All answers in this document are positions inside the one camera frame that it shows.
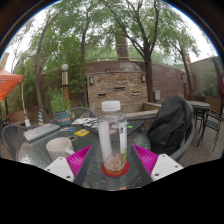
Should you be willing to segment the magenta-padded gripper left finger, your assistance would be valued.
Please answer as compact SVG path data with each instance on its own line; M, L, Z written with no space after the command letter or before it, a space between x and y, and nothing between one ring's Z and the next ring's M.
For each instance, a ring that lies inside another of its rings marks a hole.
M93 146L89 145L67 158L58 157L49 166L47 166L45 170L81 186L85 180L93 155Z

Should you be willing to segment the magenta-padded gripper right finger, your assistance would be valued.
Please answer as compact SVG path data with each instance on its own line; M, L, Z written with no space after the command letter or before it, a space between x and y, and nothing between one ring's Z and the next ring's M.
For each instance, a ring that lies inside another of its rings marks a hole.
M144 185L182 169L182 166L167 154L157 155L134 144L131 145L131 155L134 158Z

